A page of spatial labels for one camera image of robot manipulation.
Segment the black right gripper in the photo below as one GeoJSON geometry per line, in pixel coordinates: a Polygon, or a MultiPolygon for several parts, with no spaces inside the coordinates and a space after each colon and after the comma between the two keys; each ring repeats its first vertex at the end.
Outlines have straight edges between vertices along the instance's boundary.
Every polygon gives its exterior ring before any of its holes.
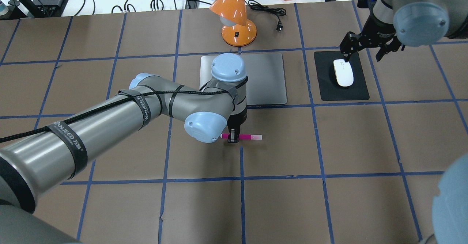
{"type": "Polygon", "coordinates": [[[386,54],[399,50],[404,51],[405,45],[401,43],[397,36],[394,36],[395,33],[392,24],[380,21],[373,12],[370,12],[361,33],[346,33],[339,45],[340,52],[344,57],[344,61],[349,62],[354,53],[364,48],[379,47],[376,54],[376,61],[379,62],[386,54]]]}

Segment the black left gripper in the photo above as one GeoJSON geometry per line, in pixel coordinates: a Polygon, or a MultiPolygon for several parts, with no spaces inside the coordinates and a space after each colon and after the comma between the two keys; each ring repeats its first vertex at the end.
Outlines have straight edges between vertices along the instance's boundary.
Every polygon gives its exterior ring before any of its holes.
{"type": "Polygon", "coordinates": [[[229,135],[227,138],[228,143],[237,144],[240,140],[241,125],[247,119],[247,111],[242,111],[239,114],[231,114],[228,119],[229,135]]]}

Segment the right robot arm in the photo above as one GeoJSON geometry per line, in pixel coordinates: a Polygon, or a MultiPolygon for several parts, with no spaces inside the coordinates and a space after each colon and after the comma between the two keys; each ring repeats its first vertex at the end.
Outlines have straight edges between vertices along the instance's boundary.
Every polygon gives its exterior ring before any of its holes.
{"type": "MultiPolygon", "coordinates": [[[[441,38],[467,38],[467,0],[358,0],[369,9],[360,33],[349,31],[339,47],[344,61],[365,48],[379,48],[376,60],[406,46],[431,45],[441,38]]],[[[433,235],[423,244],[467,243],[467,155],[458,158],[438,183],[432,202],[433,235]]]]}

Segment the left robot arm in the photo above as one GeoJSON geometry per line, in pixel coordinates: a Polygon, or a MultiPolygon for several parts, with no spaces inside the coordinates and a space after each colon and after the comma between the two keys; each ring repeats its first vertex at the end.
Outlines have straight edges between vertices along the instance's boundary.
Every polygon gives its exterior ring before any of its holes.
{"type": "Polygon", "coordinates": [[[160,115],[183,121],[198,141],[217,141],[231,116],[245,114],[248,76],[237,54],[216,56],[211,74],[198,91],[141,73],[129,89],[80,114],[1,138],[15,140],[1,149],[1,243],[77,244],[33,215],[38,199],[160,115]]]}

